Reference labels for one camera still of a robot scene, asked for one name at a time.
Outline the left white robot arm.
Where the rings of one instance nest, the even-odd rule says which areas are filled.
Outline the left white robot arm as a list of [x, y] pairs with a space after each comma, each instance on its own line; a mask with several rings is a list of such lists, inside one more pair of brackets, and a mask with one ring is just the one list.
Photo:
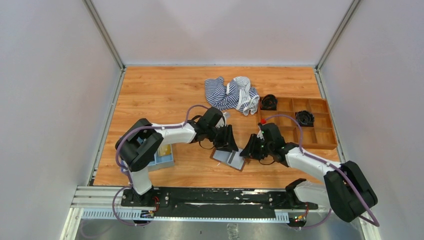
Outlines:
[[239, 151], [232, 125], [215, 107], [208, 107], [204, 114], [193, 118], [187, 115], [183, 122], [176, 124], [156, 124], [146, 118], [139, 119], [115, 144], [115, 162], [126, 171], [129, 187], [135, 192], [135, 202], [146, 207], [153, 201], [153, 184], [147, 166], [161, 146], [203, 140], [210, 141], [213, 149], [218, 151]]

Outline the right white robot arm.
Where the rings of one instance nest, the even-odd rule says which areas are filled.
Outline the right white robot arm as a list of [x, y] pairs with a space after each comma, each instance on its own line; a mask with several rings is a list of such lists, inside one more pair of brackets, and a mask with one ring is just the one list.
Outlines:
[[298, 169], [319, 180], [320, 184], [300, 179], [286, 187], [286, 204], [298, 209], [305, 202], [330, 208], [341, 220], [351, 222], [378, 203], [378, 197], [353, 161], [344, 163], [321, 158], [300, 144], [285, 141], [274, 123], [261, 124], [250, 135], [240, 156], [254, 160], [272, 159], [288, 168]]

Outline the brown leather card holder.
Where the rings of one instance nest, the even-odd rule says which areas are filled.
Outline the brown leather card holder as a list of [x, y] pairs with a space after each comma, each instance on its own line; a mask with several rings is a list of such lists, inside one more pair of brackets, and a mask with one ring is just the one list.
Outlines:
[[229, 152], [214, 149], [210, 158], [241, 172], [246, 164], [245, 158], [240, 156], [242, 150], [242, 148], [239, 148], [237, 151]]

